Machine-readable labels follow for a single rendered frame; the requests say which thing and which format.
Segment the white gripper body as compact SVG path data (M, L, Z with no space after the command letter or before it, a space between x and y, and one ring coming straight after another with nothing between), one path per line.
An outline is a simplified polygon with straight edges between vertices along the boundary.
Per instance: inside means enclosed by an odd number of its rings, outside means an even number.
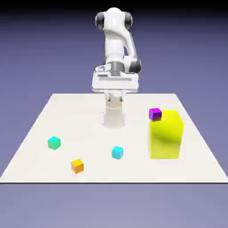
M99 93L107 91L136 93L138 91L138 74L120 72L119 76L113 76L110 71L95 71L92 79L92 90Z

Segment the small purple cube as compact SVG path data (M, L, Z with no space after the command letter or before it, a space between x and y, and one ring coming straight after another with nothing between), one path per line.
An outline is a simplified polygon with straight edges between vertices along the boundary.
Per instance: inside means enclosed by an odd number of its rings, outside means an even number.
M149 109L149 119L153 122L160 121L162 118L162 111L159 108Z

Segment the small cyan cube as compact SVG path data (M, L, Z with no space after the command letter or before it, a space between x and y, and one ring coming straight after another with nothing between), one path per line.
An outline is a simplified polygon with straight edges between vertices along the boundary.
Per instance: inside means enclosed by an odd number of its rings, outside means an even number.
M123 157L123 147L115 146L112 149L112 158L121 159Z

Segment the small green cube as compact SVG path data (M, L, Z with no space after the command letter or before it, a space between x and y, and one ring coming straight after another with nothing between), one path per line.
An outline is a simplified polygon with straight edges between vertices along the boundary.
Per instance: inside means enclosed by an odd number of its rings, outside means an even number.
M56 150L61 146L61 140L58 137L53 136L48 140L48 147L52 150Z

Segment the small orange cube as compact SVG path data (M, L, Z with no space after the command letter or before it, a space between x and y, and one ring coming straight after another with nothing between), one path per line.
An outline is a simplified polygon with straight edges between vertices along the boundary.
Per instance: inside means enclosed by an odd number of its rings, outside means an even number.
M75 174L84 171L84 163L80 159L71 162L71 168Z

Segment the large yellow box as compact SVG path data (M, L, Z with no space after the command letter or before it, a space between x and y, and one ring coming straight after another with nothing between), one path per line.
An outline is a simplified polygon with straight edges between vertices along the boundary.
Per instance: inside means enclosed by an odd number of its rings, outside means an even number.
M160 121L149 119L149 153L151 159L178 159L184 123L176 110L161 110Z

